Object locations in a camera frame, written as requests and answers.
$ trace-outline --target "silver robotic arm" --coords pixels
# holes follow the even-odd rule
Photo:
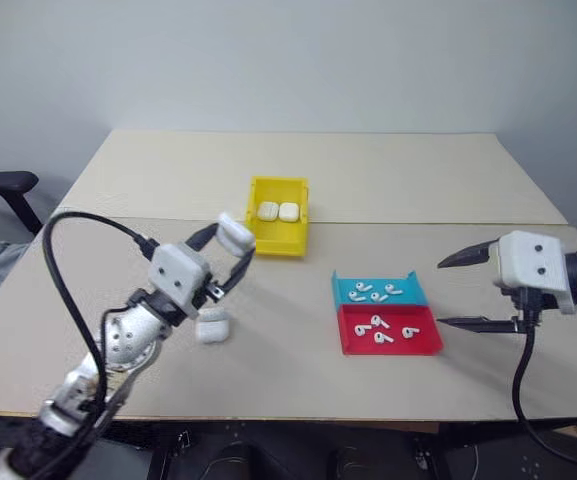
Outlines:
[[[239,258],[223,284],[213,280],[210,265],[199,253],[213,237]],[[124,405],[139,374],[156,361],[173,328],[197,317],[208,299],[218,302],[227,294],[243,278],[254,254],[253,235],[224,214],[219,223],[185,243],[150,245],[148,277],[155,289],[139,289],[125,307],[107,311],[95,340],[107,377],[103,410],[94,408],[100,375],[89,353],[44,402],[19,444],[0,454],[0,480],[68,477]],[[91,415],[94,424],[86,428]]]

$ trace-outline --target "yellow plastic bin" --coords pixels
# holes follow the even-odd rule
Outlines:
[[[299,219],[266,222],[257,218],[261,202],[299,205]],[[246,226],[255,234],[257,253],[303,257],[308,243],[308,180],[305,178],[252,177]]]

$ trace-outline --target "wire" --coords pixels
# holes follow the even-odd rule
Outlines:
[[[97,382],[97,387],[95,389],[94,395],[94,404],[93,409],[90,413],[86,416],[84,421],[81,424],[77,433],[72,437],[72,441],[68,444],[68,446],[61,451],[61,453],[55,457],[53,460],[48,462],[44,465],[41,469],[35,472],[30,478],[31,479],[40,479],[50,471],[52,471],[55,467],[57,467],[61,462],[63,462],[69,455],[71,455],[86,439],[88,434],[92,431],[95,426],[95,422],[104,411],[105,406],[105,398],[106,392],[108,389],[108,376],[106,374],[106,364],[105,364],[105,351],[103,349],[97,348],[95,340],[86,325],[86,321],[84,320],[75,300],[72,298],[70,291],[66,287],[63,277],[61,276],[61,272],[59,271],[59,267],[57,266],[57,262],[55,260],[55,253],[53,250],[52,245],[52,235],[55,228],[55,225],[59,223],[61,220],[66,218],[83,218],[87,220],[93,220],[96,222],[100,222],[116,228],[120,232],[125,233],[126,235],[130,236],[135,242],[139,243],[140,246],[145,241],[145,239],[139,235],[137,232],[131,230],[130,228],[122,225],[121,223],[115,222],[106,217],[102,217],[100,215],[95,215],[93,213],[86,213],[86,212],[62,212],[54,217],[52,217],[48,223],[46,223],[43,231],[43,240],[42,240],[42,248],[44,253],[44,260],[46,261],[46,266],[48,267],[48,272],[50,273],[50,277],[57,289],[57,292],[61,296],[61,299],[66,305],[70,316],[72,317],[77,330],[81,334],[81,337],[88,347],[90,354],[95,362],[95,366],[97,367],[97,372],[99,375],[99,379]],[[105,344],[105,328],[102,328],[100,336],[102,337],[102,343]]]
[[[472,477],[470,477],[470,480],[475,480],[477,478],[477,474],[479,473],[479,447],[477,447],[477,445],[473,445],[472,448],[475,452],[475,468],[472,471]]]
[[[528,435],[544,450],[549,452],[550,454],[554,455],[555,457],[560,458],[566,462],[572,463],[577,465],[577,458],[571,457],[565,453],[560,452],[559,450],[555,450],[553,447],[545,443],[541,437],[537,434],[535,429],[532,427],[524,412],[521,408],[521,399],[520,399],[520,390],[521,390],[521,381],[524,378],[524,374],[526,373],[526,368],[528,367],[528,362],[530,361],[530,357],[532,356],[532,351],[535,346],[535,326],[534,325],[527,325],[526,326],[526,344],[524,346],[524,351],[521,354],[521,360],[519,360],[519,365],[517,365],[517,370],[515,371],[515,376],[512,380],[512,406],[515,409],[515,414],[517,415],[517,420],[519,423],[524,427]]]

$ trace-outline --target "earbud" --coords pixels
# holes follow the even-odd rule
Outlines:
[[[419,330],[418,328],[414,328],[414,327],[404,327],[401,329],[401,335],[404,338],[412,338],[415,333],[419,333],[421,332],[421,330]]]
[[[389,293],[390,295],[401,295],[402,293],[404,293],[403,290],[397,290],[392,283],[389,283],[384,288],[386,292]]]
[[[355,325],[355,335],[358,337],[363,337],[366,334],[366,330],[370,330],[372,325]]]
[[[355,288],[360,292],[367,292],[368,290],[372,290],[372,285],[366,285],[364,282],[357,282]]]
[[[374,325],[375,327],[382,326],[384,328],[390,328],[390,325],[388,325],[386,322],[384,322],[384,319],[381,318],[379,315],[373,315],[370,318],[370,323],[372,325]]]
[[[381,332],[377,332],[375,333],[375,343],[384,343],[384,342],[394,342],[394,340],[392,338],[390,338],[388,335],[385,335]]]
[[[348,292],[348,298],[350,298],[350,300],[352,300],[353,302],[363,302],[366,299],[366,297],[360,297],[358,295],[359,294],[354,290]]]
[[[373,302],[381,303],[381,302],[383,302],[384,300],[386,300],[387,298],[388,298],[388,295],[379,295],[378,292],[373,292],[373,293],[370,294],[370,299],[371,299]]]

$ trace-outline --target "white wall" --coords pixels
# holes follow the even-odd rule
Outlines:
[[[497,132],[577,225],[577,0],[0,0],[0,169],[43,217],[114,127]]]

